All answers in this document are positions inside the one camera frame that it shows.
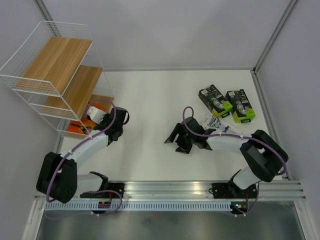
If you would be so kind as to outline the orange Gillette Fusion5 razor box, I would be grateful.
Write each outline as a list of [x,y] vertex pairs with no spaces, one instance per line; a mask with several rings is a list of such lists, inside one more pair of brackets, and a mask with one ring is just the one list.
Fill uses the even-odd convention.
[[103,104],[103,103],[98,103],[98,102],[95,102],[93,103],[92,105],[89,106],[90,107],[95,107],[99,110],[102,110],[104,112],[109,112],[109,109],[110,109],[110,104],[107,103],[107,104]]

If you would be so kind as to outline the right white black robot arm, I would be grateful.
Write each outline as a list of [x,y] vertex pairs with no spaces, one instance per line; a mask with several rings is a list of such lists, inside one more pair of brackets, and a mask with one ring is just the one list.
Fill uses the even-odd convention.
[[243,156],[247,167],[237,171],[228,182],[228,192],[241,197],[248,187],[270,183],[284,169],[288,154],[263,130],[242,136],[240,131],[221,123],[216,117],[202,123],[190,116],[175,125],[166,144],[175,142],[176,152],[189,154],[193,146],[208,151],[226,151]]

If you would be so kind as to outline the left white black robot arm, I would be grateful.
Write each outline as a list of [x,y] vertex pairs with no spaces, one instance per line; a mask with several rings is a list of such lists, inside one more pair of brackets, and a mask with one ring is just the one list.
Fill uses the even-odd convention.
[[102,173],[91,171],[79,174],[79,168],[96,153],[109,147],[122,136],[123,126],[129,122],[129,112],[114,107],[106,113],[91,133],[70,150],[45,155],[35,185],[51,203],[68,203],[74,196],[81,198],[108,198],[114,194],[109,179]]

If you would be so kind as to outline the white Gillette SkinGuard razor pack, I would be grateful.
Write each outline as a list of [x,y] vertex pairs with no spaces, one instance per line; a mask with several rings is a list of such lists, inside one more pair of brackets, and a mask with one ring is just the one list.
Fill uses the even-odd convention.
[[222,120],[211,113],[209,113],[200,124],[205,130],[216,129],[218,132],[227,134],[238,134],[242,135],[243,132],[235,126],[229,124],[225,120]]

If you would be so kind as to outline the black green razor box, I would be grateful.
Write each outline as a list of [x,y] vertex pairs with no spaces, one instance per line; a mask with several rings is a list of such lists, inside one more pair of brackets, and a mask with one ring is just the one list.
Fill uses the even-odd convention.
[[232,105],[232,117],[235,123],[250,123],[256,113],[244,89],[229,90],[225,98]]
[[215,117],[225,118],[230,115],[232,104],[214,84],[199,90],[198,97]]

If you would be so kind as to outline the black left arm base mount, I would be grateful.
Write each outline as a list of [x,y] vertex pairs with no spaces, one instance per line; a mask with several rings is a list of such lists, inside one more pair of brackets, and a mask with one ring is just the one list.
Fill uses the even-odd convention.
[[101,193],[82,193],[80,195],[81,199],[120,199],[120,197],[114,193],[117,192],[121,197],[125,193],[125,183],[124,182],[111,182],[108,184],[108,192]]

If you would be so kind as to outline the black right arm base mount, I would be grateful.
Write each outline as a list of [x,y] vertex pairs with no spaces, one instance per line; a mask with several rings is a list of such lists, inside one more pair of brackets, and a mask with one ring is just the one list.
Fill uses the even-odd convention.
[[240,189],[235,184],[229,182],[213,182],[209,190],[214,199],[255,199],[258,190],[255,184],[250,185],[246,189]]

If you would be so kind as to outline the aluminium corner frame post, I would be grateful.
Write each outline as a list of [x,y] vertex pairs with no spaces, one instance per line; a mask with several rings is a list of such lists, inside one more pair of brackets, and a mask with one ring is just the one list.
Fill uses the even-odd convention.
[[258,71],[260,70],[260,68],[262,67],[265,59],[267,58],[269,52],[271,51],[272,47],[274,46],[274,44],[276,43],[278,37],[280,36],[282,30],[284,29],[286,23],[289,21],[292,13],[294,12],[295,8],[297,7],[297,5],[299,4],[299,0],[290,0],[284,10],[284,12],[282,13],[275,29],[273,30],[266,46],[264,47],[261,55],[259,56],[255,66],[252,69],[252,72],[254,75],[257,75]]

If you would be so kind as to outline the aluminium table rail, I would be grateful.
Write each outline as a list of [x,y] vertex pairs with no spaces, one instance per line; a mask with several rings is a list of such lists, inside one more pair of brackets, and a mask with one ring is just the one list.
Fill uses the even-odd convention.
[[[214,199],[209,191],[212,183],[226,181],[110,181],[125,183],[123,198],[132,201],[202,201],[243,200]],[[255,184],[261,201],[304,201],[305,192],[300,182],[274,180]]]

